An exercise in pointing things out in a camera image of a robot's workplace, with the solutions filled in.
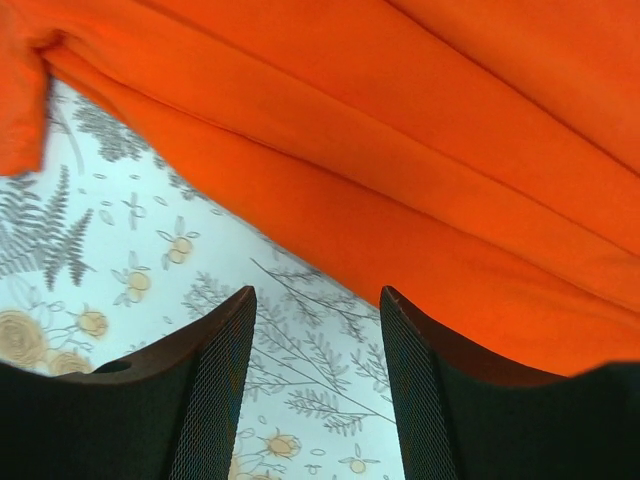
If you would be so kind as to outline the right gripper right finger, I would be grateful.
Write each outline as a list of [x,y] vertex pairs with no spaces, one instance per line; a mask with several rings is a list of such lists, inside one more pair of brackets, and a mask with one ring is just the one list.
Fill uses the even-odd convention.
[[496,354],[380,295],[383,346],[409,479],[635,479],[639,366],[563,377]]

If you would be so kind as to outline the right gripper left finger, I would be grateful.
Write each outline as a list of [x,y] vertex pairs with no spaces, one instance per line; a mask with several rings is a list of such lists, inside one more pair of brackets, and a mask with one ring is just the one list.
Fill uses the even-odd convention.
[[91,373],[1,367],[5,479],[225,479],[241,410],[256,294]]

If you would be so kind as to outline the orange t shirt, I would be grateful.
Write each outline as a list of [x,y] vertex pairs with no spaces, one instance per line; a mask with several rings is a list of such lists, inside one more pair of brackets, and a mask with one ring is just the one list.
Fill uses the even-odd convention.
[[639,357],[635,1],[5,1],[5,175],[51,77],[365,299],[557,374]]

